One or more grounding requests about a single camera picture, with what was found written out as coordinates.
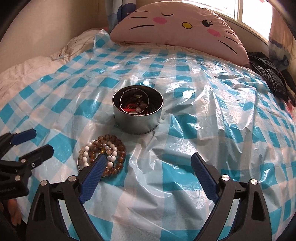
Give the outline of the left hand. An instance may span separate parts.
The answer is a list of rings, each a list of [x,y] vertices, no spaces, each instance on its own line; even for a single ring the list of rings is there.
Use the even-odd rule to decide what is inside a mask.
[[[17,200],[9,199],[7,202],[7,209],[11,216],[11,222],[14,226],[20,225],[22,220],[22,213],[19,208]]]

